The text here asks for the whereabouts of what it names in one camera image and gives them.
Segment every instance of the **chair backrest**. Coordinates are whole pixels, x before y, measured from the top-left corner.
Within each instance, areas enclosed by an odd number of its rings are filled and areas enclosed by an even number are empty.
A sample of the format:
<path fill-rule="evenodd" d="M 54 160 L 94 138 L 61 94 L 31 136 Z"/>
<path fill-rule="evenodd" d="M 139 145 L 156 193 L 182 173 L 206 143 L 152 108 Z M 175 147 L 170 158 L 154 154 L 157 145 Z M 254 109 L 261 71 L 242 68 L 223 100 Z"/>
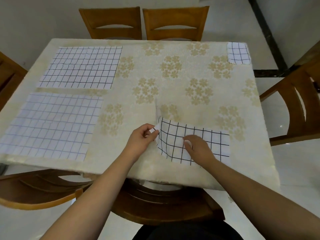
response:
<path fill-rule="evenodd" d="M 272 146 L 320 138 L 320 99 L 313 80 L 320 83 L 320 56 L 302 65 L 260 95 L 260 100 L 263 101 L 278 91 L 289 111 L 287 135 L 270 138 Z M 303 101 L 306 116 L 298 94 Z"/>
<path fill-rule="evenodd" d="M 70 182 L 59 176 L 76 172 L 46 169 L 0 177 L 0 205 L 20 210 L 39 210 L 78 198 L 91 184 Z"/>
<path fill-rule="evenodd" d="M 224 220 L 222 208 L 200 188 L 158 191 L 126 179 L 111 211 L 145 225 L 165 222 Z"/>
<path fill-rule="evenodd" d="M 79 9 L 93 39 L 126 37 L 142 40 L 140 7 Z M 124 28 L 99 28 L 106 25 L 127 25 Z"/>
<path fill-rule="evenodd" d="M 148 40 L 185 38 L 201 41 L 209 6 L 169 9 L 142 9 Z M 157 29 L 164 26 L 184 25 L 192 28 Z"/>
<path fill-rule="evenodd" d="M 0 52 L 0 111 L 26 74 L 27 70 Z"/>

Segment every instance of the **grid sheet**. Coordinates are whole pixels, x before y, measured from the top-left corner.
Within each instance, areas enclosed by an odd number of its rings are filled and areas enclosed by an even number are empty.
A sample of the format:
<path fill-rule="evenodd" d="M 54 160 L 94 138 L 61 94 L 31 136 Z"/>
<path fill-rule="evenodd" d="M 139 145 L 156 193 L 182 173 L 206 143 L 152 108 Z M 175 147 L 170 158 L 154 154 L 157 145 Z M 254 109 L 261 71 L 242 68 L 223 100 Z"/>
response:
<path fill-rule="evenodd" d="M 231 64 L 251 64 L 251 57 L 246 43 L 228 42 L 228 62 Z"/>
<path fill-rule="evenodd" d="M 195 165 L 182 138 L 186 135 L 197 135 L 207 142 L 217 160 L 230 166 L 230 136 L 227 133 L 174 122 L 163 117 L 158 117 L 157 121 L 159 123 L 150 132 L 159 130 L 156 141 L 162 156 L 172 162 Z"/>
<path fill-rule="evenodd" d="M 84 161 L 103 98 L 30 93 L 0 140 L 0 153 Z"/>
<path fill-rule="evenodd" d="M 59 47 L 38 87 L 110 89 L 122 46 Z"/>

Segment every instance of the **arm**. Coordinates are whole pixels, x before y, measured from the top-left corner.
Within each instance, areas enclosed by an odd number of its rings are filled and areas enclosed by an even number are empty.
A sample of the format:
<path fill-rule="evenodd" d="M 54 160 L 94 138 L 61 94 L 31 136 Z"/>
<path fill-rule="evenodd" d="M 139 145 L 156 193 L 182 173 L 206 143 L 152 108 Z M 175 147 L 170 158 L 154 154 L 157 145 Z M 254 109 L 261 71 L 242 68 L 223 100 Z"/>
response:
<path fill-rule="evenodd" d="M 202 138 L 189 135 L 185 148 L 228 192 L 266 239 L 319 239 L 320 219 L 291 200 L 216 160 Z"/>
<path fill-rule="evenodd" d="M 150 134 L 153 127 L 144 124 L 132 132 L 118 158 L 56 220 L 41 240 L 98 239 L 129 170 L 159 133 L 156 130 Z"/>

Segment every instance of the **floor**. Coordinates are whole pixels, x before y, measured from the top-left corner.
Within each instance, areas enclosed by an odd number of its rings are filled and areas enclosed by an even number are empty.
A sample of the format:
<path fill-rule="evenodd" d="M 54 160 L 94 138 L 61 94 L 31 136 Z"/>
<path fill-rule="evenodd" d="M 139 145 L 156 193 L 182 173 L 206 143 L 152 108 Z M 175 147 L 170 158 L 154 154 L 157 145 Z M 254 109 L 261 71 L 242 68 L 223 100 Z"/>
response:
<path fill-rule="evenodd" d="M 264 40 L 247 0 L 202 0 L 210 5 L 203 40 L 244 41 L 250 48 L 254 69 L 276 69 L 276 64 Z M 282 78 L 257 78 L 261 94 Z M 285 134 L 289 114 L 280 95 L 275 93 L 262 103 L 269 137 Z M 273 146 L 282 194 L 320 217 L 320 140 Z M 9 166 L 6 174 L 33 171 L 38 168 L 21 165 Z M 242 211 L 224 191 L 207 190 L 222 206 L 226 222 L 246 240 L 264 239 Z M 37 240 L 52 223 L 70 206 L 66 202 L 44 210 L 23 211 L 0 206 L 0 239 Z M 132 239 L 141 225 L 111 213 L 99 240 Z"/>

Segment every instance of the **forearm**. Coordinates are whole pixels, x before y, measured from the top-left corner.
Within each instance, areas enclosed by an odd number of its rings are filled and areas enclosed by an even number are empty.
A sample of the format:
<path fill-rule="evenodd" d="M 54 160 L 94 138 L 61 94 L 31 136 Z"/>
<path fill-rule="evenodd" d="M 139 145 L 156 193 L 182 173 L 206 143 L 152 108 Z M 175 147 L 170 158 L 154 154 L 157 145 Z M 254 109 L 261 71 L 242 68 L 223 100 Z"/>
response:
<path fill-rule="evenodd" d="M 316 239 L 320 219 L 258 182 L 212 159 L 208 172 L 266 239 Z"/>
<path fill-rule="evenodd" d="M 41 238 L 97 239 L 134 160 L 121 154 Z"/>

